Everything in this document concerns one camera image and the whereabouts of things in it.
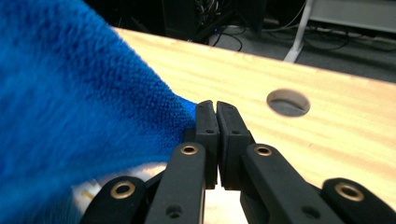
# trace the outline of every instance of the blue cloth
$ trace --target blue cloth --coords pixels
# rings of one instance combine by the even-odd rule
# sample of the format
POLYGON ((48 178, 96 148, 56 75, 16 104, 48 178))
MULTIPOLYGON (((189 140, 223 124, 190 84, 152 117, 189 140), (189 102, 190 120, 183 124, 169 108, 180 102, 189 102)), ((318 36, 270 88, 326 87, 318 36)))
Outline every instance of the blue cloth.
POLYGON ((72 185, 167 161, 194 124, 82 1, 0 0, 0 32, 1 223, 74 220, 72 185))

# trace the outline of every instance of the cable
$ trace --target cable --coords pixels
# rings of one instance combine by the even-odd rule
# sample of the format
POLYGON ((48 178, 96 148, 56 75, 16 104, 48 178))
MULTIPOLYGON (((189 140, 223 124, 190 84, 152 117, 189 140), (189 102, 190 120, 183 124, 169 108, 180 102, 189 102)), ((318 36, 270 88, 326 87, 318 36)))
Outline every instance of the cable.
POLYGON ((212 45, 212 47, 215 47, 219 43, 222 35, 227 35, 227 36, 231 37, 232 39, 236 40, 240 44, 240 47, 239 47, 239 49, 237 51, 238 52, 241 51, 242 47, 244 46, 242 41, 240 39, 238 39, 237 37, 233 36, 233 35, 224 34, 222 31, 219 32, 219 36, 216 39, 215 43, 212 45))
POLYGON ((264 31, 264 32, 275 32, 275 31, 280 31, 280 30, 289 30, 289 29, 292 29, 292 28, 294 28, 294 27, 297 27, 298 24, 297 24, 297 25, 293 25, 293 26, 290 26, 290 25, 291 25, 291 24, 297 19, 297 17, 300 15, 300 13, 303 11, 305 5, 306 5, 306 1, 303 3, 303 6, 302 6, 302 7, 300 8, 300 10, 297 12, 297 15, 296 15, 288 24, 286 24, 286 25, 284 25, 284 26, 282 26, 282 27, 279 27, 279 28, 275 28, 275 29, 262 29, 262 31, 264 31))
POLYGON ((216 10, 216 14, 221 15, 221 11, 224 8, 228 8, 229 6, 231 6, 232 2, 233 1, 231 1, 231 0, 222 0, 221 3, 219 4, 219 8, 216 10))
POLYGON ((212 22, 216 17, 218 0, 212 0, 210 3, 206 2, 205 7, 202 7, 202 11, 200 12, 203 19, 201 20, 200 24, 205 26, 212 22))
MULTIPOLYGON (((316 31, 316 30, 317 30, 317 27, 313 27, 313 26, 309 26, 309 27, 308 27, 308 26, 307 26, 307 27, 305 28, 304 36, 312 35, 312 34, 309 34, 309 33, 307 32, 307 31, 312 31, 312 29, 314 29, 314 31, 316 31)), ((269 35, 269 36, 271 36, 271 37, 273 37, 273 38, 276 39, 276 40, 278 40, 278 39, 287 40, 287 41, 289 41, 289 40, 294 40, 294 39, 296 38, 296 33, 295 33, 295 31, 293 31, 293 33, 291 33, 290 30, 291 30, 291 29, 284 29, 284 30, 279 30, 279 31, 277 31, 277 32, 267 32, 266 34, 269 35), (286 34, 287 34, 287 35, 292 35, 292 37, 289 37, 289 38, 287 38, 287 37, 280 37, 279 35, 276 35, 276 33, 279 33, 279 32, 283 32, 283 33, 288 32, 288 33, 286 33, 286 34)))
POLYGON ((379 47, 376 47, 376 46, 373 46, 373 45, 370 45, 370 44, 361 43, 359 40, 362 39, 362 36, 353 37, 353 38, 354 38, 353 39, 353 43, 354 44, 359 44, 359 45, 364 46, 364 47, 369 48, 369 49, 378 50, 378 51, 382 51, 382 52, 386 52, 386 53, 391 53, 391 52, 396 51, 396 48, 395 49, 384 49, 384 48, 379 48, 379 47))
MULTIPOLYGON (((334 32, 334 30, 330 30, 330 32, 328 32, 327 34, 323 33, 323 32, 319 32, 319 31, 317 31, 317 32, 320 35, 320 37, 322 39, 324 39, 324 40, 334 40, 335 35, 332 34, 332 32, 334 32), (331 38, 324 38, 324 34, 331 35, 331 38)), ((324 49, 324 50, 341 49, 341 48, 345 47, 349 43, 349 32, 348 31, 344 31, 344 33, 345 33, 344 34, 344 38, 342 39, 342 40, 344 40, 344 43, 342 43, 340 46, 337 46, 337 47, 334 47, 334 48, 322 48, 322 47, 315 46, 312 43, 310 43, 309 41, 307 41, 306 38, 304 39, 304 42, 305 42, 305 44, 307 44, 308 46, 310 46, 311 48, 314 48, 314 49, 324 49)))
POLYGON ((240 47, 239 47, 239 49, 238 49, 237 51, 240 52, 241 49, 242 49, 242 47, 244 46, 243 43, 242 43, 242 41, 241 41, 240 39, 238 39, 237 37, 233 36, 233 35, 227 35, 227 36, 229 36, 229 37, 231 37, 231 38, 233 38, 234 40, 236 40, 236 41, 239 42, 240 47))

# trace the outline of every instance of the wooden tabletop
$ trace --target wooden tabletop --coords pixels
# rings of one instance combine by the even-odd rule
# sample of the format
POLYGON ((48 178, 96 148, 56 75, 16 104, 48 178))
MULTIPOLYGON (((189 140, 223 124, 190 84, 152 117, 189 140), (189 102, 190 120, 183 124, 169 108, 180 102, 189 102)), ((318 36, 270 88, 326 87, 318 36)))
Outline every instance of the wooden tabletop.
MULTIPOLYGON (((396 85, 116 31, 176 94, 195 103, 235 105, 256 142, 276 147, 307 182, 321 187, 328 178, 348 178, 396 209, 396 85), (283 89, 308 99, 310 109, 304 116, 286 117, 270 108, 267 96, 283 89)), ((223 197, 223 192, 215 192, 206 193, 212 215, 228 211, 228 221, 218 218, 219 222, 246 223, 243 214, 214 205, 223 200, 224 206, 239 207, 238 195, 223 197)), ((210 214, 205 211, 205 223, 214 223, 206 219, 210 214)))

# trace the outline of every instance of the black cable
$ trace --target black cable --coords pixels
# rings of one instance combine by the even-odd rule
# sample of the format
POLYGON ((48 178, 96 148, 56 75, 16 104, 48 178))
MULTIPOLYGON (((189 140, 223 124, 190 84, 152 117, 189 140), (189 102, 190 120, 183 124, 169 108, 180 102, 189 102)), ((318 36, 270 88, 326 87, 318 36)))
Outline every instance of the black cable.
POLYGON ((306 36, 305 36, 305 37, 304 37, 304 42, 305 42, 305 44, 308 45, 308 46, 311 47, 311 48, 314 48, 314 49, 337 50, 337 49, 341 49, 341 48, 345 47, 345 46, 346 46, 347 44, 349 44, 349 42, 350 42, 350 39, 349 39, 349 31, 346 31, 346 30, 342 31, 342 32, 345 33, 345 34, 343 35, 342 38, 338 38, 339 35, 335 35, 335 34, 334 34, 335 30, 330 30, 330 31, 327 31, 327 32, 321 32, 321 31, 318 30, 318 27, 314 27, 313 31, 314 31, 316 34, 318 34, 318 35, 320 36, 321 39, 323 39, 323 40, 325 40, 325 41, 328 41, 328 40, 330 40, 330 41, 334 41, 334 40, 337 40, 337 41, 338 41, 338 40, 343 40, 343 43, 342 43, 341 45, 337 46, 337 47, 334 47, 334 48, 322 48, 322 47, 313 45, 312 42, 310 42, 309 40, 307 40, 307 38, 306 38, 306 36))
MULTIPOLYGON (((267 35, 271 36, 272 38, 274 38, 275 40, 286 40, 286 41, 291 41, 294 40, 297 34, 297 28, 298 27, 294 27, 291 26, 289 27, 289 29, 282 29, 282 30, 278 30, 278 31, 273 31, 273 32, 265 32, 267 35), (282 34, 285 33, 285 35, 292 35, 292 37, 282 37, 280 35, 277 34, 282 34)), ((306 27, 305 28, 305 33, 304 36, 308 36, 308 35, 312 35, 311 33, 308 33, 309 31, 312 31, 312 29, 314 29, 314 31, 317 30, 317 28, 312 28, 312 27, 306 27)))
POLYGON ((239 44, 240 44, 240 47, 239 47, 239 49, 238 49, 237 51, 238 51, 238 52, 241 51, 241 49, 242 49, 242 47, 243 47, 244 45, 243 45, 243 43, 242 43, 242 41, 241 41, 240 39, 238 39, 237 37, 235 37, 235 36, 233 36, 233 35, 228 35, 228 34, 223 34, 223 35, 227 35, 227 36, 233 38, 234 40, 238 41, 239 44))
POLYGON ((302 13, 304 11, 305 5, 306 5, 306 1, 303 3, 303 5, 301 6, 300 10, 297 12, 297 15, 295 15, 295 17, 288 24, 286 24, 284 26, 281 26, 281 27, 278 27, 278 28, 275 28, 275 29, 262 29, 262 31, 264 31, 264 32, 276 32, 276 31, 288 30, 288 29, 297 27, 298 25, 292 25, 292 26, 290 26, 290 25, 298 18, 300 13, 302 13))
POLYGON ((219 43, 221 35, 222 35, 222 32, 219 32, 218 39, 215 41, 215 43, 212 45, 212 47, 215 47, 219 43))
POLYGON ((216 17, 216 7, 214 7, 214 5, 217 3, 217 0, 212 0, 212 3, 210 4, 210 6, 207 6, 207 8, 205 9, 206 11, 206 24, 209 24, 210 22, 212 22, 215 17, 216 17))
POLYGON ((386 53, 391 53, 393 51, 396 51, 396 48, 395 49, 384 49, 384 48, 379 48, 379 47, 376 47, 376 46, 373 46, 370 44, 361 43, 361 42, 359 42, 359 39, 362 39, 362 38, 363 38, 363 35, 358 36, 358 37, 352 37, 352 42, 354 44, 359 44, 359 45, 364 46, 369 49, 378 50, 378 51, 382 51, 382 52, 386 52, 386 53))
POLYGON ((233 35, 224 34, 222 31, 219 32, 219 36, 216 39, 215 43, 212 45, 212 47, 215 47, 219 43, 222 35, 227 35, 227 36, 231 37, 232 39, 238 41, 238 43, 240 44, 240 47, 239 47, 239 49, 237 51, 238 52, 241 51, 242 47, 244 46, 242 41, 240 39, 238 39, 237 37, 233 36, 233 35))

